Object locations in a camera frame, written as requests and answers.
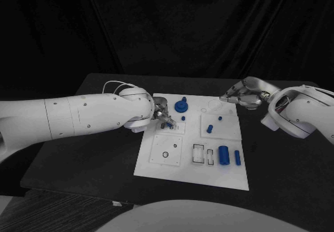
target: black table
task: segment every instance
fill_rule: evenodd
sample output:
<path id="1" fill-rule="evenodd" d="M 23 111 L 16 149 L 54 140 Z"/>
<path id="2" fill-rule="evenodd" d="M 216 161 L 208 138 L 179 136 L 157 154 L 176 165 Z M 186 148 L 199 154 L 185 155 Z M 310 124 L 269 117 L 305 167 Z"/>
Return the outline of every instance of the black table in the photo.
<path id="1" fill-rule="evenodd" d="M 77 95 L 102 92 L 108 80 L 151 94 L 222 96 L 235 79 L 90 74 Z M 281 88 L 310 82 L 269 81 Z M 117 84 L 107 84 L 114 92 Z M 45 142 L 20 185 L 134 204 L 192 199 L 264 213 L 311 231 L 326 231 L 334 217 L 334 147 L 316 131 L 307 139 L 271 131 L 261 119 L 267 106 L 238 106 L 249 191 L 134 176 L 143 132 L 120 128 Z"/>

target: white board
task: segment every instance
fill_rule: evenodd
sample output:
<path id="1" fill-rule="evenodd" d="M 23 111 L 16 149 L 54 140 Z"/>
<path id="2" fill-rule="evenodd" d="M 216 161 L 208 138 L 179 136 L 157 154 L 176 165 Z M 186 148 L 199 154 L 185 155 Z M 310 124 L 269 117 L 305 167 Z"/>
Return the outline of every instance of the white board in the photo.
<path id="1" fill-rule="evenodd" d="M 172 118 L 177 123 L 185 123 L 185 127 L 179 127 L 179 130 L 160 130 L 161 122 L 159 120 L 151 121 L 143 135 L 141 149 L 136 164 L 134 175 L 189 182 L 202 185 L 225 187 L 231 189 L 233 188 L 241 190 L 249 190 L 246 164 L 244 159 L 241 140 L 239 119 L 235 104 L 219 101 L 218 97 L 208 96 L 174 94 L 154 94 L 153 96 L 164 97 L 167 99 L 169 114 L 172 115 Z M 179 113 L 174 110 L 174 104 L 177 101 L 182 100 L 183 97 L 187 98 L 189 109 L 185 113 Z M 228 130 L 218 130 L 221 131 L 221 135 L 215 134 L 215 137 L 208 136 L 202 132 L 206 131 L 206 124 L 210 120 L 213 120 L 213 123 L 221 123 L 215 121 L 218 120 L 219 116 L 225 116 L 226 118 L 229 118 L 223 122 L 229 122 L 233 124 L 228 126 L 231 130 L 235 131 L 236 129 L 239 129 L 236 134 L 233 134 L 233 137 L 231 137 L 231 132 L 229 136 L 226 135 Z M 153 141 L 154 136 L 157 135 L 167 136 L 170 141 L 174 141 L 174 138 L 182 138 L 182 154 L 179 166 L 176 165 L 176 161 L 173 162 L 173 164 L 163 164 L 163 162 L 166 162 L 161 158 L 163 149 L 173 150 L 173 143 L 169 142 L 170 145 L 167 145 L 167 147 L 159 149 L 157 152 L 153 152 Z M 205 163 L 193 162 L 195 145 L 203 145 L 205 147 Z M 219 164 L 218 149 L 219 146 L 223 145 L 229 147 L 229 165 Z M 242 162 L 241 166 L 238 166 L 235 163 L 235 150 L 239 150 Z M 159 163 L 150 162 L 151 155 L 160 157 L 161 161 L 159 161 Z"/>

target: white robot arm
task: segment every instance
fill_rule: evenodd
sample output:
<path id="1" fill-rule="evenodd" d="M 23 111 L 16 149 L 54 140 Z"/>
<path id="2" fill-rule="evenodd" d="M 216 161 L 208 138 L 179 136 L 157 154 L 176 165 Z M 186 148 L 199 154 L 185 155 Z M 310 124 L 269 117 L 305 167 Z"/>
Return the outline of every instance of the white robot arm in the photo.
<path id="1" fill-rule="evenodd" d="M 123 125 L 141 132 L 153 119 L 174 124 L 167 100 L 143 88 L 120 95 L 88 94 L 55 99 L 0 101 L 0 162 L 35 143 L 100 133 Z"/>
<path id="2" fill-rule="evenodd" d="M 334 93 L 328 90 L 300 86 L 280 89 L 257 77 L 246 77 L 219 98 L 257 109 L 269 103 L 268 114 L 261 120 L 272 130 L 281 128 L 297 138 L 305 138 L 316 129 L 334 144 Z"/>

